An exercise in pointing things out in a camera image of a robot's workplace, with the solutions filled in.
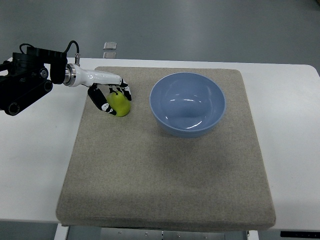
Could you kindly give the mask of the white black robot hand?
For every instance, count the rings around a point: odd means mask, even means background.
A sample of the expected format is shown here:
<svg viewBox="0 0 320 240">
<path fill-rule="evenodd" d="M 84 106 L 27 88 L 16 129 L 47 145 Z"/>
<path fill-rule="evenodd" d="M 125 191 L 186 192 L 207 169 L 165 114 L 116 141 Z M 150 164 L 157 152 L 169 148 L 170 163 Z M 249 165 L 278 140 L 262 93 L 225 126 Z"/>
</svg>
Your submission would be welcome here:
<svg viewBox="0 0 320 240">
<path fill-rule="evenodd" d="M 67 64 L 63 84 L 68 87 L 84 85 L 88 87 L 87 94 L 94 105 L 101 111 L 116 116 L 116 112 L 107 101 L 107 95 L 120 91 L 131 102 L 129 85 L 119 75 L 97 71 L 84 70 L 76 64 Z"/>
</svg>

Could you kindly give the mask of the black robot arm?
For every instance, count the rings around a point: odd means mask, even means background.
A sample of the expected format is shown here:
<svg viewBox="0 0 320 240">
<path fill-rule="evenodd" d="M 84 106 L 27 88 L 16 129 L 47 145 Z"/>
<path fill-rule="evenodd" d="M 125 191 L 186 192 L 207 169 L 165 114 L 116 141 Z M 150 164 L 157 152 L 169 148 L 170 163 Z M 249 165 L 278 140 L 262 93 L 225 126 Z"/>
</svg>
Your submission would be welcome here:
<svg viewBox="0 0 320 240">
<path fill-rule="evenodd" d="M 75 45 L 75 63 L 80 62 L 80 48 L 75 40 L 69 42 L 65 51 L 37 48 L 29 43 L 19 46 L 20 52 L 12 54 L 12 61 L 4 61 L 0 71 L 0 109 L 15 116 L 48 94 L 54 84 L 75 80 L 75 71 L 68 64 L 67 53 Z"/>
</svg>

